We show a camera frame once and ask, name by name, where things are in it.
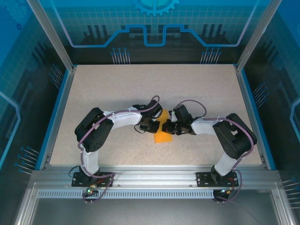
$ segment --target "glass panel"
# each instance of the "glass panel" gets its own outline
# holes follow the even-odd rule
[[[282,1],[245,66],[259,117],[283,181],[292,177],[300,179],[299,9],[299,1]],[[290,186],[289,194],[297,192],[295,187]],[[293,196],[298,202],[299,195]]]
[[[269,0],[42,0],[75,64],[236,63]]]
[[[26,1],[1,2],[0,30],[0,217],[13,224],[66,69]]]

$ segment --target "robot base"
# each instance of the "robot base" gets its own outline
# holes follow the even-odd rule
[[[111,174],[112,172],[97,172],[96,176],[105,176]],[[72,187],[90,187],[91,185],[96,185],[97,187],[107,187],[111,177],[97,179],[87,176],[80,168],[79,172],[73,174]]]
[[[214,182],[214,180],[211,178],[211,172],[197,172],[196,173],[196,180],[197,180],[197,187],[203,188],[203,187],[238,187],[238,177],[235,172],[230,172],[219,181],[218,184]]]

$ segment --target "blue trim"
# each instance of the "blue trim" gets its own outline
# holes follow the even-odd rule
[[[257,0],[256,4],[254,5],[252,11],[251,11],[251,14],[249,16],[249,18],[247,19],[247,22],[245,24],[245,27],[243,28],[243,31],[239,37],[239,40],[236,44],[207,44],[205,43],[200,37],[199,35],[193,30],[193,29],[185,29],[184,28],[184,24],[167,24],[164,26],[163,28],[163,40],[162,40],[162,43],[161,44],[149,44],[148,41],[147,41],[147,29],[146,29],[146,26],[142,25],[142,24],[131,24],[131,25],[125,25],[125,29],[124,30],[117,30],[103,45],[74,45],[72,40],[71,40],[71,37],[69,36],[69,33],[67,32],[67,29],[57,11],[57,8],[53,2],[53,0],[50,0],[51,2],[51,5],[53,7],[53,10],[60,22],[60,25],[62,27],[62,29],[64,30],[65,32],[65,35],[70,43],[70,45],[73,47],[73,48],[105,48],[107,47],[111,41],[120,33],[129,33],[129,28],[142,28],[143,29],[143,36],[144,36],[144,44],[145,46],[147,47],[162,47],[165,45],[166,43],[166,36],[167,36],[167,28],[169,27],[177,27],[177,28],[180,28],[180,32],[188,32],[188,33],[191,33],[204,47],[237,47],[240,42],[242,41],[242,38],[248,28],[248,25],[250,24],[250,21],[253,17],[253,14],[260,2],[260,0]]]
[[[44,157],[44,154],[45,154],[45,151],[46,151],[46,146],[47,146],[48,141],[49,141],[49,136],[50,136],[50,133],[51,133],[51,130],[52,130],[54,119],[55,119],[55,116],[56,116],[56,113],[57,113],[57,110],[58,110],[58,106],[60,104],[61,96],[62,96],[62,93],[64,91],[68,76],[69,76],[69,71],[66,69],[64,78],[63,78],[61,86],[60,86],[60,91],[58,92],[57,99],[56,99],[56,102],[55,102],[55,105],[54,105],[54,108],[53,108],[53,112],[52,112],[52,115],[51,115],[51,118],[50,118],[50,121],[49,121],[49,125],[48,125],[48,128],[47,128],[46,134],[45,134],[45,138],[44,138],[44,141],[43,141],[43,144],[42,144],[42,147],[41,147],[41,151],[40,151],[38,159],[37,159],[37,164],[36,164],[35,170],[39,170],[39,168],[42,164],[43,157]]]
[[[300,142],[300,133],[299,133],[299,130],[297,128],[297,125],[294,121],[294,114],[295,114],[295,108],[297,105],[300,104],[300,98],[298,98],[296,101],[294,101],[294,103],[292,104],[292,108],[291,108],[291,114],[290,114],[290,121],[291,121],[291,124],[292,124],[292,127],[295,131],[295,134]]]
[[[19,110],[19,106],[18,104],[13,100],[13,99],[10,99],[7,95],[5,95],[2,91],[0,91],[0,97],[4,98],[4,100],[6,100],[11,106],[13,106],[15,108],[15,113],[17,114],[17,122],[15,123],[15,126],[14,126],[14,129],[13,131],[11,132],[11,135],[9,137],[9,140],[5,146],[5,149],[3,151],[3,154],[1,156],[1,159],[0,159],[0,170],[3,166],[3,163],[4,163],[4,160],[6,158],[6,155],[8,154],[8,150],[10,148],[10,145],[11,143],[13,142],[13,139],[15,137],[15,134],[17,132],[17,129],[19,127],[19,124],[21,122],[21,115],[20,115],[20,110]]]
[[[263,130],[263,125],[262,125],[261,119],[259,117],[258,110],[256,108],[255,101],[254,101],[254,98],[253,98],[253,95],[252,95],[252,92],[251,92],[251,89],[250,89],[250,85],[249,85],[249,82],[248,82],[248,79],[246,77],[246,73],[245,73],[244,69],[242,69],[241,73],[242,73],[242,78],[244,79],[245,86],[246,86],[246,89],[247,89],[247,92],[248,92],[248,95],[249,95],[249,98],[250,98],[250,103],[251,103],[253,111],[254,111],[254,116],[255,116],[255,119],[256,119],[257,124],[258,124],[258,129],[261,133],[262,142],[263,142],[263,145],[266,149],[266,154],[267,154],[267,157],[268,157],[270,168],[271,168],[271,170],[276,170],[276,166],[275,166],[275,163],[274,163],[274,160],[273,160],[273,156],[271,154],[271,150],[270,150],[270,147],[269,147],[269,144],[268,144],[268,141],[267,141],[267,137],[266,137],[266,134]]]

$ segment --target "blue circuit graphic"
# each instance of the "blue circuit graphic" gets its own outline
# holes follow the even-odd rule
[[[133,4],[141,13],[156,16],[157,14],[169,13],[170,9],[175,9],[175,4],[179,0],[134,0]]]

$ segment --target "enclosure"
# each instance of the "enclosure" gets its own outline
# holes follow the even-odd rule
[[[293,0],[2,1],[3,224],[298,224],[299,9]],[[236,113],[253,131],[233,202],[212,201],[224,187],[198,185],[196,173],[224,152],[215,135],[155,143],[133,126],[99,150],[112,186],[97,203],[81,200],[86,187],[69,172],[81,164],[77,125],[92,108],[155,95],[163,109],[193,99],[207,118]]]

